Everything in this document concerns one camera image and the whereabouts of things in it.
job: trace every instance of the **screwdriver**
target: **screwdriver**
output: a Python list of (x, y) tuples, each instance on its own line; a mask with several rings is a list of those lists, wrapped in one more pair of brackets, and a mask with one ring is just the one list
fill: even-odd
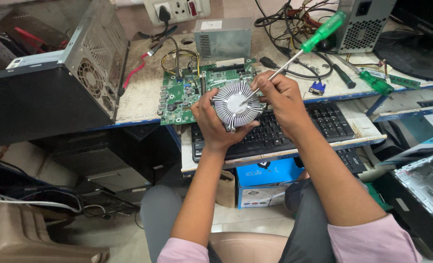
[(325, 54), (325, 57), (332, 63), (333, 69), (340, 75), (341, 79), (346, 83), (348, 88), (354, 88), (356, 87), (356, 83), (348, 77), (348, 75), (340, 68), (337, 64), (333, 63), (333, 61), (330, 60), (330, 58)]
[[(301, 50), (296, 53), (294, 57), (292, 57), (286, 64), (284, 64), (281, 68), (277, 70), (270, 78), (268, 78), (269, 81), (271, 81), (276, 75), (278, 75), (283, 69), (289, 66), (291, 62), (293, 62), (296, 58), (298, 58), (302, 53), (309, 53), (312, 51), (312, 49), (319, 43), (321, 40), (326, 39), (328, 36), (330, 36), (335, 30), (340, 27), (343, 22), (346, 19), (346, 13), (343, 11), (336, 12), (329, 20), (327, 20), (322, 26), (320, 26), (314, 35), (307, 39), (306, 42), (301, 44)], [(257, 88), (254, 92), (252, 92), (241, 104), (242, 106), (244, 103), (247, 102), (249, 98), (254, 96), (257, 92), (259, 92), (259, 88)]]
[(341, 62), (345, 63), (345, 65), (353, 69), (354, 72), (360, 76), (360, 79), (364, 80), (369, 86), (371, 86), (373, 90), (379, 92), (384, 96), (387, 96), (394, 91), (394, 88), (387, 84), (387, 82), (376, 79), (375, 77), (371, 76), (371, 74), (366, 70), (358, 69), (357, 67), (353, 66), (338, 55), (334, 56), (338, 58)]

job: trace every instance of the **gray pants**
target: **gray pants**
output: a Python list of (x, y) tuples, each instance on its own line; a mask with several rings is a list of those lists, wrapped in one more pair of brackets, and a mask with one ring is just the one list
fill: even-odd
[[(169, 238), (181, 205), (182, 199), (162, 185), (152, 187), (143, 197), (140, 216), (153, 263)], [(328, 219), (310, 179), (293, 183), (286, 190), (285, 206), (297, 216), (279, 262), (336, 262), (327, 231)], [(210, 263), (221, 262), (210, 246), (208, 256)]]

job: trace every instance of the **motherboard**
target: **motherboard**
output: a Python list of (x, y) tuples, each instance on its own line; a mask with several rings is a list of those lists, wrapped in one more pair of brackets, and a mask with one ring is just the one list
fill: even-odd
[(256, 73), (256, 60), (246, 59), (244, 64), (217, 67), (216, 64), (201, 66), (199, 77), (196, 70), (182, 69), (182, 81), (176, 81), (175, 75), (164, 73), (161, 86), (158, 115), (161, 125), (184, 124), (195, 122), (190, 106), (198, 101), (208, 90), (220, 88), (231, 82), (252, 82)]

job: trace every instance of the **pink sleeve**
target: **pink sleeve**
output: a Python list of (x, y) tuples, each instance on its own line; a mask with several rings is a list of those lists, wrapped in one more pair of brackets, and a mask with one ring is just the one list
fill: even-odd
[(208, 249), (179, 238), (169, 238), (158, 256), (157, 263), (208, 263)]
[(355, 226), (328, 225), (333, 253), (338, 263), (419, 263), (410, 235), (391, 214)]

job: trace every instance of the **wall socket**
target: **wall socket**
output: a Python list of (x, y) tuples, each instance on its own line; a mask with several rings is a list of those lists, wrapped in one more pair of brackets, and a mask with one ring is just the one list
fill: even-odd
[(144, 4), (155, 26), (164, 25), (158, 18), (161, 6), (171, 14), (169, 24), (210, 15), (210, 0), (145, 0)]

